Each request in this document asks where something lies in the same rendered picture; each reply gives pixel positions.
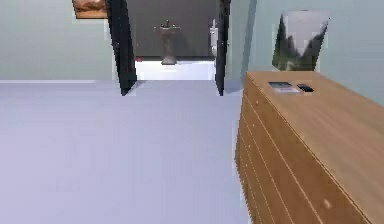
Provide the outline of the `orange brown framed picture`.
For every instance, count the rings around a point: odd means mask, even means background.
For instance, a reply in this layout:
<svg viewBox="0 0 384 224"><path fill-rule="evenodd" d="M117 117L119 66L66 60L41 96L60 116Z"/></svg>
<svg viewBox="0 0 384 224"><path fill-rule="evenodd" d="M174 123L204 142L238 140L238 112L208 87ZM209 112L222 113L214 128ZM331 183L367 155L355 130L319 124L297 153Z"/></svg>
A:
<svg viewBox="0 0 384 224"><path fill-rule="evenodd" d="M106 19L106 0L72 0L77 19Z"/></svg>

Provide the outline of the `black room door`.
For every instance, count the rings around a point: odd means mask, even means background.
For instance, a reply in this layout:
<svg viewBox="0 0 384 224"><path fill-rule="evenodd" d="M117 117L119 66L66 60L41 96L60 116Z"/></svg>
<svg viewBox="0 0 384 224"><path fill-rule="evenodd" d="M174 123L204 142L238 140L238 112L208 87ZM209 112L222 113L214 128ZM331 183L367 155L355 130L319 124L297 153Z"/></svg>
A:
<svg viewBox="0 0 384 224"><path fill-rule="evenodd" d="M121 95L137 81L127 0L105 0Z"/></svg>

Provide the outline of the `wooden chest of drawers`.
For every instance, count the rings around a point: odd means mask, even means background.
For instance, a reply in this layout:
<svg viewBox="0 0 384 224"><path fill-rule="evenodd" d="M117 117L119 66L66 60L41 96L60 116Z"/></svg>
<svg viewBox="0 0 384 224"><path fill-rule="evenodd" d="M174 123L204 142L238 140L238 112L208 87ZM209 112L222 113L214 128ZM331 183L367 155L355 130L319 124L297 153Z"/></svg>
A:
<svg viewBox="0 0 384 224"><path fill-rule="evenodd" d="M384 106L317 72L246 74L235 162L249 224L384 224Z"/></svg>

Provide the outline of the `grey pedestal sink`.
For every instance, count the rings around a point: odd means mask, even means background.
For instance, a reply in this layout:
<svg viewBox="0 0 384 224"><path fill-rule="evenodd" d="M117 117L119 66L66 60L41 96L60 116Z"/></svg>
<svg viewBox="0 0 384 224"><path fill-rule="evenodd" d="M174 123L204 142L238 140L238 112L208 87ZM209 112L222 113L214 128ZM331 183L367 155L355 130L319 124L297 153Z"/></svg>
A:
<svg viewBox="0 0 384 224"><path fill-rule="evenodd" d="M159 32L164 44L164 55L161 61L162 65L176 65L177 59L175 56L175 36L181 31L181 28L175 23L171 24L167 20L164 24L154 27L155 32Z"/></svg>

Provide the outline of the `mountain landscape framed picture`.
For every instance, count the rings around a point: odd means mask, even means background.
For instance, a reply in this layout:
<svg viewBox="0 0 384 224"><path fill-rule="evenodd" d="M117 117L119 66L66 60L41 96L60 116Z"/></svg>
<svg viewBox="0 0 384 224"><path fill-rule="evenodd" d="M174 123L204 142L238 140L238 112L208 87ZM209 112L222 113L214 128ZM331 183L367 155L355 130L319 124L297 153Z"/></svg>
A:
<svg viewBox="0 0 384 224"><path fill-rule="evenodd" d="M283 11L272 65L280 71L314 71L329 20L326 11Z"/></svg>

